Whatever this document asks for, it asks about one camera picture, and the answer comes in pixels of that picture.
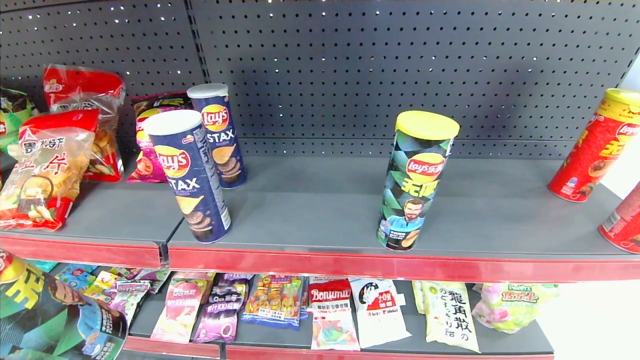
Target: red lay's can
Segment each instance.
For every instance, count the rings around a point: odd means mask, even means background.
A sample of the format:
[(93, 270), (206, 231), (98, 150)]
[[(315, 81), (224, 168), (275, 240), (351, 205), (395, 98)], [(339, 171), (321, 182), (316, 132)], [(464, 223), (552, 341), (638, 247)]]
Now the red lay's can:
[(640, 183), (598, 230), (613, 245), (640, 254)]
[(585, 202), (640, 131), (640, 93), (607, 89), (593, 118), (564, 160), (549, 190), (574, 202)]

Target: gray metal shelf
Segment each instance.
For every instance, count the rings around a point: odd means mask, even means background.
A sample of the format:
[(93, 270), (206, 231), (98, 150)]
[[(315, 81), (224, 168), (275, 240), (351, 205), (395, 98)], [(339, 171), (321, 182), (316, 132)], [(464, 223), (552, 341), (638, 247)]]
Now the gray metal shelf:
[(620, 199), (603, 186), (585, 204), (557, 198), (546, 184), (560, 161), (451, 159), (416, 247), (384, 249), (375, 233), (387, 161), (247, 157), (249, 181), (225, 192), (231, 233), (201, 244), (181, 224), (171, 267), (467, 282), (640, 277), (640, 257), (596, 230)]
[[(402, 313), (407, 331), (412, 336), (391, 343), (363, 349), (363, 352), (393, 352), (405, 354), (438, 354), (448, 356), (469, 356), (475, 354), (460, 347), (431, 342), (427, 343), (426, 319), (418, 314), (410, 281), (396, 281), (399, 293), (404, 293), (406, 305)], [(469, 291), (470, 301), (474, 306), (480, 295)], [(292, 329), (274, 329), (262, 325), (240, 322), (237, 329), (236, 341), (232, 345), (252, 347), (280, 347), (280, 348), (310, 348), (312, 339), (311, 317), (302, 320), (298, 331)], [(533, 322), (519, 332), (509, 335), (486, 328), (474, 320), (478, 345), (482, 356), (522, 356), (553, 354), (554, 350), (546, 339), (540, 326)]]
[(23, 258), (157, 268), (181, 221), (167, 184), (83, 183), (61, 229), (0, 231), (0, 247)]

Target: snack package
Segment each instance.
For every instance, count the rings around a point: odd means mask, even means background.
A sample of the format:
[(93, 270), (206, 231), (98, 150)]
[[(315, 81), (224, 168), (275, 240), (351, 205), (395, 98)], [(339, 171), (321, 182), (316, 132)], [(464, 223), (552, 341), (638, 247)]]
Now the snack package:
[(300, 320), (309, 317), (309, 277), (305, 276), (302, 280), (302, 299), (300, 300)]
[(351, 315), (349, 281), (311, 277), (308, 289), (313, 309), (311, 349), (360, 350)]
[(540, 304), (558, 295), (557, 284), (484, 284), (473, 315), (486, 327), (514, 334), (536, 319)]
[(297, 330), (300, 326), (302, 278), (290, 275), (256, 275), (253, 278), (253, 293), (249, 296), (241, 320)]
[(59, 229), (80, 192), (98, 110), (40, 115), (20, 128), (18, 163), (0, 193), (0, 228)]
[(127, 318), (127, 323), (130, 324), (138, 308), (138, 303), (142, 301), (142, 298), (147, 294), (149, 289), (151, 289), (150, 281), (116, 281), (112, 288), (112, 290), (115, 291), (115, 296), (109, 304), (109, 307), (123, 313)]
[(136, 159), (136, 170), (127, 181), (143, 183), (166, 183), (166, 175), (158, 160), (154, 144), (142, 128), (142, 123), (151, 115), (179, 109), (193, 109), (186, 92), (168, 92), (131, 99), (136, 116), (136, 141), (140, 153)]
[(437, 341), (480, 353), (464, 282), (424, 281), (427, 342)]
[(164, 310), (151, 333), (153, 340), (188, 343), (198, 308), (206, 296), (207, 280), (186, 279), (174, 275), (164, 301)]
[(356, 306), (360, 347), (408, 338), (396, 286), (391, 280), (349, 279)]
[(475, 283), (474, 287), (471, 288), (471, 290), (475, 291), (476, 293), (482, 293), (482, 283), (481, 282)]
[(116, 295), (115, 287), (116, 281), (122, 279), (120, 276), (114, 275), (110, 272), (101, 271), (95, 278), (93, 284), (84, 292), (88, 297), (96, 300), (104, 301), (109, 304)]
[(108, 270), (108, 272), (112, 273), (113, 275), (124, 277), (127, 280), (134, 279), (141, 271), (142, 269), (139, 268), (119, 268), (117, 266), (114, 266)]
[(100, 119), (91, 160), (84, 180), (121, 180), (124, 168), (116, 143), (118, 112), (124, 103), (124, 82), (110, 72), (88, 67), (48, 64), (45, 66), (44, 92), (49, 111), (98, 109)]
[(118, 311), (3, 249), (0, 283), (0, 359), (118, 357), (129, 333)]
[(218, 281), (218, 286), (233, 286), (236, 291), (242, 295), (242, 306), (246, 305), (249, 300), (249, 280), (253, 278), (253, 274), (225, 273), (222, 274)]
[(242, 307), (243, 301), (244, 295), (239, 293), (236, 287), (215, 286), (209, 295), (209, 300), (202, 308), (202, 317), (193, 342), (208, 343), (215, 340), (225, 343), (233, 342), (236, 338), (237, 312)]
[(0, 151), (15, 159), (18, 158), (20, 126), (35, 115), (38, 115), (38, 109), (27, 94), (0, 88)]
[(44, 261), (44, 260), (35, 260), (35, 259), (27, 259), (27, 261), (34, 264), (44, 272), (50, 272), (58, 264), (55, 261)]
[(413, 298), (415, 299), (415, 308), (418, 310), (418, 314), (425, 314), (425, 309), (428, 307), (426, 297), (424, 296), (424, 290), (422, 289), (425, 281), (412, 281), (411, 287), (413, 288)]
[(91, 272), (96, 268), (95, 265), (68, 264), (56, 275), (56, 279), (84, 293), (95, 281), (95, 276)]
[(171, 274), (171, 270), (169, 268), (161, 268), (161, 269), (141, 269), (140, 273), (136, 275), (136, 280), (146, 280), (151, 282), (151, 288), (149, 288), (149, 293), (156, 294), (164, 282), (169, 278)]

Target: candy bag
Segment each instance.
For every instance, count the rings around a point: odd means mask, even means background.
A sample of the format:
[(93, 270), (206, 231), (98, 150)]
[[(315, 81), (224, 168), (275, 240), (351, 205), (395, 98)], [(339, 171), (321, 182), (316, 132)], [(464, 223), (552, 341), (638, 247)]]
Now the candy bag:
[(0, 193), (0, 228), (57, 230), (89, 163), (98, 110), (40, 115), (20, 128), (20, 156)]
[(38, 115), (38, 109), (27, 94), (0, 88), (0, 151), (13, 158), (19, 156), (20, 126), (35, 115)]
[(249, 280), (252, 277), (253, 274), (225, 273), (220, 277), (218, 286), (233, 286), (242, 296), (242, 306), (245, 306), (249, 300)]
[(464, 282), (424, 281), (427, 342), (437, 341), (480, 353)]
[(347, 279), (309, 279), (313, 309), (312, 350), (360, 350), (351, 315), (351, 287)]
[(162, 287), (164, 282), (169, 278), (171, 270), (169, 268), (161, 269), (141, 269), (140, 273), (136, 275), (136, 280), (146, 280), (151, 282), (149, 293), (156, 294)]
[(109, 307), (123, 313), (127, 318), (127, 323), (131, 323), (133, 315), (138, 308), (138, 303), (142, 301), (147, 291), (151, 289), (151, 282), (120, 280), (116, 281), (112, 289), (115, 291), (115, 296)]
[(358, 318), (360, 347), (408, 338), (396, 286), (391, 280), (349, 279)]
[(35, 260), (35, 259), (27, 259), (27, 261), (34, 264), (44, 272), (50, 272), (58, 264), (55, 261), (44, 261), (44, 260)]
[(483, 284), (473, 315), (486, 327), (514, 334), (536, 319), (540, 304), (558, 295), (557, 284)]
[(237, 312), (243, 301), (244, 295), (240, 294), (235, 287), (214, 286), (209, 300), (202, 308), (202, 317), (193, 342), (208, 343), (215, 340), (222, 340), (225, 343), (233, 342), (236, 338)]
[(151, 333), (153, 340), (188, 343), (207, 280), (178, 278), (169, 283), (164, 309)]
[(84, 294), (109, 304), (116, 295), (116, 291), (112, 290), (112, 288), (115, 287), (116, 281), (120, 279), (122, 278), (110, 272), (101, 271)]
[(127, 280), (134, 279), (141, 271), (142, 269), (139, 268), (120, 268), (117, 266), (114, 266), (108, 270), (108, 272), (112, 273), (113, 275), (124, 277)]
[(84, 293), (95, 281), (95, 276), (91, 272), (96, 268), (95, 265), (68, 264), (55, 278), (69, 284), (74, 290)]
[(298, 329), (302, 276), (256, 275), (253, 293), (242, 314), (243, 322)]
[(48, 64), (44, 69), (44, 92), (49, 111), (98, 109), (100, 119), (91, 147), (84, 180), (117, 182), (124, 168), (116, 143), (118, 112), (124, 103), (124, 83), (110, 72)]
[(127, 181), (143, 183), (166, 183), (166, 175), (158, 160), (154, 144), (142, 128), (142, 123), (151, 115), (179, 109), (193, 109), (186, 92), (168, 92), (131, 99), (136, 116), (136, 141), (140, 153), (136, 159), (136, 170)]
[(304, 320), (309, 317), (309, 277), (305, 276), (302, 279), (302, 299), (300, 300), (300, 320)]

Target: purple candy bag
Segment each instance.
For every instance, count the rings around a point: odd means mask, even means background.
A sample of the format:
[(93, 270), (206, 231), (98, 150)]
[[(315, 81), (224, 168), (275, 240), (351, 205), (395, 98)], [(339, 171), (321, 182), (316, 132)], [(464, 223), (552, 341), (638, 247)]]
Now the purple candy bag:
[(222, 340), (231, 343), (236, 338), (237, 313), (243, 296), (234, 286), (215, 286), (205, 306), (196, 330), (194, 343)]

